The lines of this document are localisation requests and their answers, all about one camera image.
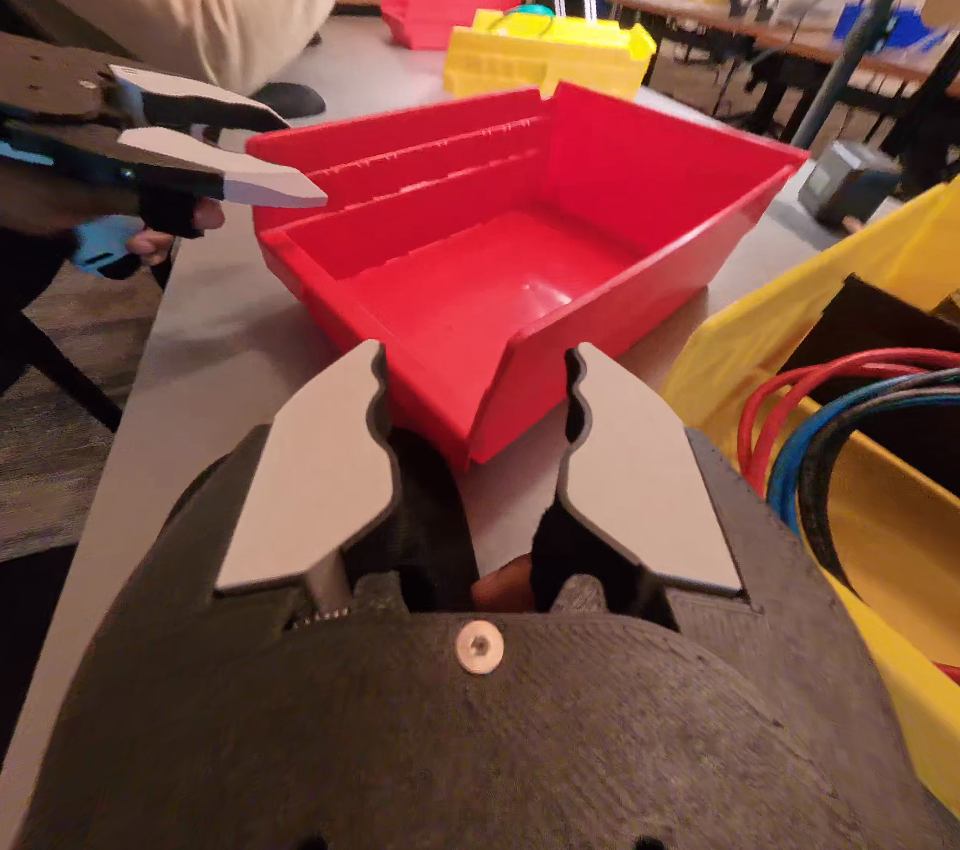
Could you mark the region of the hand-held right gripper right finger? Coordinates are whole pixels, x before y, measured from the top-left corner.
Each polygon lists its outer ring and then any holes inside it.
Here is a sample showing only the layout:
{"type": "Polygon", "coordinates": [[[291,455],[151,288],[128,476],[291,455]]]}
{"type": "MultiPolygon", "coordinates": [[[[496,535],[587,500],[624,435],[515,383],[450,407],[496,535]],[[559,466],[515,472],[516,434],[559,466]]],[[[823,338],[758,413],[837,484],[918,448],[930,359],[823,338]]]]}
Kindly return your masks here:
{"type": "Polygon", "coordinates": [[[594,344],[577,345],[567,359],[575,434],[559,469],[561,505],[656,583],[742,595],[732,545],[680,417],[594,344]]]}

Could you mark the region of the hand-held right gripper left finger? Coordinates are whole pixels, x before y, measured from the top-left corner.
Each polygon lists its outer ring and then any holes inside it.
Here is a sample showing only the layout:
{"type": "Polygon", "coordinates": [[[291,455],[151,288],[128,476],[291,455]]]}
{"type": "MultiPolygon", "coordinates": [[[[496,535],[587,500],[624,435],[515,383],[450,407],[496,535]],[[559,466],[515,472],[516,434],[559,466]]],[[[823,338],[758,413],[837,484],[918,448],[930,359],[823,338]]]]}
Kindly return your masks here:
{"type": "Polygon", "coordinates": [[[302,584],[322,616],[348,608],[344,555],[401,499],[387,391],[385,348],[366,340],[282,406],[222,559],[217,594],[302,584]]]}

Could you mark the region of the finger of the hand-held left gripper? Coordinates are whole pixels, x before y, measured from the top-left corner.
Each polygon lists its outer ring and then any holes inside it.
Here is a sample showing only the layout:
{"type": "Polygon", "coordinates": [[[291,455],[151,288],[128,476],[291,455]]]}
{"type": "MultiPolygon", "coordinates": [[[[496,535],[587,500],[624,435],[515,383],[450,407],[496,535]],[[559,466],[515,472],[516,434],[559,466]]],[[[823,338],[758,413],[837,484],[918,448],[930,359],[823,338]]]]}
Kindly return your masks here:
{"type": "Polygon", "coordinates": [[[223,88],[137,66],[110,64],[108,69],[135,126],[209,126],[255,133],[290,126],[271,107],[223,88]]]}
{"type": "Polygon", "coordinates": [[[274,208],[320,208],[328,202],[328,195],[299,170],[223,150],[172,129],[128,129],[118,141],[154,156],[219,171],[221,201],[274,208]]]}

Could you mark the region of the yellow plastic bin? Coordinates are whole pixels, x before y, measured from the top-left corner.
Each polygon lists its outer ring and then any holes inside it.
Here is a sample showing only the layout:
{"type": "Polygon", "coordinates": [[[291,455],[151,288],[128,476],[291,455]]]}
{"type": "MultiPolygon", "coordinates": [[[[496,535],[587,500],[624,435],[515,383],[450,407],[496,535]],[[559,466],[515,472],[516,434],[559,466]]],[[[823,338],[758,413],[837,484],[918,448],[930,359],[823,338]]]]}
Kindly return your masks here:
{"type": "MultiPolygon", "coordinates": [[[[750,396],[782,374],[850,275],[938,316],[958,296],[958,181],[708,318],[661,395],[737,463],[750,396]]],[[[958,815],[958,682],[944,672],[958,670],[958,496],[860,431],[831,479],[830,529],[855,592],[843,599],[893,697],[920,779],[958,815]]]]}
{"type": "Polygon", "coordinates": [[[455,98],[537,88],[550,98],[560,84],[633,99],[658,46],[641,25],[615,20],[478,10],[455,27],[443,85],[455,98]]]}

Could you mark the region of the black box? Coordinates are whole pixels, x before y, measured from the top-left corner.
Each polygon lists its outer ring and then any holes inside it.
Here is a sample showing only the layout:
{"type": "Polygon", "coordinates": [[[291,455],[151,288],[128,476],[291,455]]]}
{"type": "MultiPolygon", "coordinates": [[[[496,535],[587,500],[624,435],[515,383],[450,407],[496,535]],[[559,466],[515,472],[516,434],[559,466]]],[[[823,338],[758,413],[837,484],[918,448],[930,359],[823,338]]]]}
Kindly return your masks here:
{"type": "MultiPolygon", "coordinates": [[[[914,348],[959,352],[959,329],[850,275],[780,367],[782,373],[856,352],[914,348]]],[[[860,432],[959,495],[959,408],[918,407],[876,415],[860,432]]]]}

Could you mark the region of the dark grey power box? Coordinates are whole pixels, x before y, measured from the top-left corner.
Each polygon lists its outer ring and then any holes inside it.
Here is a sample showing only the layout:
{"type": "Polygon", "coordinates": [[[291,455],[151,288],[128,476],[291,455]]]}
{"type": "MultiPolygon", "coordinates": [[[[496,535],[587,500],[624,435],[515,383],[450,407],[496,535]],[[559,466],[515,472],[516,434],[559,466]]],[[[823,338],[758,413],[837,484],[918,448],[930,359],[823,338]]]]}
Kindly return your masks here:
{"type": "Polygon", "coordinates": [[[836,140],[814,162],[798,192],[798,202],[819,225],[846,232],[846,220],[865,224],[893,195],[902,170],[870,146],[836,140]]]}

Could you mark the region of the tall black pole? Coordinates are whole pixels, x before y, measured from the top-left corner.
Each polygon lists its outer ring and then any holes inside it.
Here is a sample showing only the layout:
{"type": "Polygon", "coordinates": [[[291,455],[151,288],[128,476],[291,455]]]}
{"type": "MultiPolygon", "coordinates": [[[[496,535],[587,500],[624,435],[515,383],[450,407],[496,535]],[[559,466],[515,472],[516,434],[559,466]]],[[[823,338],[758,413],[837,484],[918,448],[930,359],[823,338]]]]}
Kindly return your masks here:
{"type": "Polygon", "coordinates": [[[859,17],[844,42],[842,52],[832,65],[802,122],[798,124],[796,134],[791,137],[793,146],[807,150],[815,141],[842,92],[847,88],[851,75],[856,72],[867,52],[876,46],[895,1],[871,0],[868,8],[859,17]]]}

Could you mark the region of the blue plastic bin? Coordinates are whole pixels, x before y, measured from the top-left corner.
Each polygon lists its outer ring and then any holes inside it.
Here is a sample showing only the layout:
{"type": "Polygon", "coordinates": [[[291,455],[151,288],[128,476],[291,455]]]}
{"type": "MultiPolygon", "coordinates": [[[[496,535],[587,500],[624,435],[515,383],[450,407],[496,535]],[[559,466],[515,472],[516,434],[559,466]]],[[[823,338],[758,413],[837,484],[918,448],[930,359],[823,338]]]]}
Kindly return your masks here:
{"type": "MultiPolygon", "coordinates": [[[[866,1],[846,3],[833,30],[833,40],[846,41],[871,5],[866,1]]],[[[885,50],[913,50],[927,53],[942,44],[948,34],[944,28],[933,29],[925,24],[915,7],[896,5],[866,52],[875,54],[885,50]]]]}

